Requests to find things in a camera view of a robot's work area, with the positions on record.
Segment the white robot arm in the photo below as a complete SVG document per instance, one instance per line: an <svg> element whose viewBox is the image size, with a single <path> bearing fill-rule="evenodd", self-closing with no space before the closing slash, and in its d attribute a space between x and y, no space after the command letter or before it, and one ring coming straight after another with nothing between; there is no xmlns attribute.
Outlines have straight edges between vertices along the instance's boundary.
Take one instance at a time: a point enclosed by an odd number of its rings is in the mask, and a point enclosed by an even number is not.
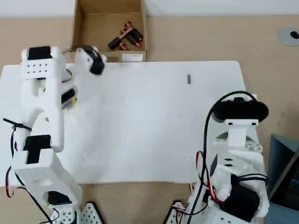
<svg viewBox="0 0 299 224"><path fill-rule="evenodd" d="M22 52L21 116L19 123L6 119L14 124L12 170L39 204L59 212L63 224L81 222L82 201L81 187L57 156L64 149L63 108L76 101L75 76L88 72L100 75L105 62L106 58L91 46L77 48L75 63L68 68L58 47ZM31 136L31 128L41 112L47 115L50 133Z"/></svg>
<svg viewBox="0 0 299 224"><path fill-rule="evenodd" d="M238 93L247 96L232 97ZM229 93L216 102L206 120L204 151L196 155L200 181L190 184L192 193L186 208L181 201L174 202L165 224L257 224L257 217L266 216L269 200L263 148L246 134L268 114L265 104L244 91ZM205 148L211 116L227 126L228 132L213 142L216 156L208 168Z"/></svg>

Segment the white tabletop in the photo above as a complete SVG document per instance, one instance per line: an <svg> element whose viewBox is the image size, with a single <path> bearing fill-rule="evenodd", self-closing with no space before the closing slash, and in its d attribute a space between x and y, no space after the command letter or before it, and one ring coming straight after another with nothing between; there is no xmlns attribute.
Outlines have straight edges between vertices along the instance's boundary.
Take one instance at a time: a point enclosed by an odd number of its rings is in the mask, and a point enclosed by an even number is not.
<svg viewBox="0 0 299 224"><path fill-rule="evenodd" d="M65 147L58 156L78 183L197 181L195 154L208 110L224 94L245 90L233 61L108 63L101 76L81 74L75 83L78 102L64 115ZM0 118L18 121L20 86L20 66L5 66ZM32 134L47 133L45 117ZM1 122L0 186L12 160L10 127ZM208 146L225 131L211 120ZM257 139L255 129L249 136ZM17 184L14 175L11 184Z"/></svg>

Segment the wooden table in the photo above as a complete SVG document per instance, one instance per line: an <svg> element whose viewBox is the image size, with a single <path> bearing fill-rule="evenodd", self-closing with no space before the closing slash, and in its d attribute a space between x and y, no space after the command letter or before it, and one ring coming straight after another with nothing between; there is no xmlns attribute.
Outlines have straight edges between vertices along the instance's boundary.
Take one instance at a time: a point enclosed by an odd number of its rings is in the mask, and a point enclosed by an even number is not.
<svg viewBox="0 0 299 224"><path fill-rule="evenodd" d="M23 48L57 45L66 49L71 43L72 19L68 18L0 20L0 27L0 67L19 63ZM277 31L282 27L299 29L299 16L150 17L148 61L237 60L247 90L270 110L257 128L267 163L271 133L299 139L299 48L279 42ZM82 187L82 205L95 201L109 224L162 223L172 201L186 201L189 196L187 185L174 183ZM7 199L1 188L0 200L3 222L45 220L21 190Z"/></svg>

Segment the label on box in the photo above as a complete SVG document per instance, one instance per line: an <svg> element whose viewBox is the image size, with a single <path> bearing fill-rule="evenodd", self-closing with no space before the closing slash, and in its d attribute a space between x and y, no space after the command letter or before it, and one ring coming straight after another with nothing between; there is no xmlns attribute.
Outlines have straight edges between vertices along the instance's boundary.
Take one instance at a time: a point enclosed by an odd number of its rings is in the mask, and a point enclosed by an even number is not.
<svg viewBox="0 0 299 224"><path fill-rule="evenodd" d="M142 62L143 54L122 54L123 62Z"/></svg>

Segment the open cardboard box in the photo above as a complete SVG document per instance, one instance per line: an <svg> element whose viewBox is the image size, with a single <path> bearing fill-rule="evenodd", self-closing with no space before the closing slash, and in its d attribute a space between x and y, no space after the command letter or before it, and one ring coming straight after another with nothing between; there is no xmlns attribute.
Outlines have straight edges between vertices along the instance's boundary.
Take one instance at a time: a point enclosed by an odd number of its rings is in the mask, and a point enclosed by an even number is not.
<svg viewBox="0 0 299 224"><path fill-rule="evenodd" d="M136 47L123 38L128 51L110 50L108 43L120 35L125 21L131 21L143 35L142 46ZM144 62L147 49L145 22L143 0L77 0L72 45L96 46L108 62Z"/></svg>

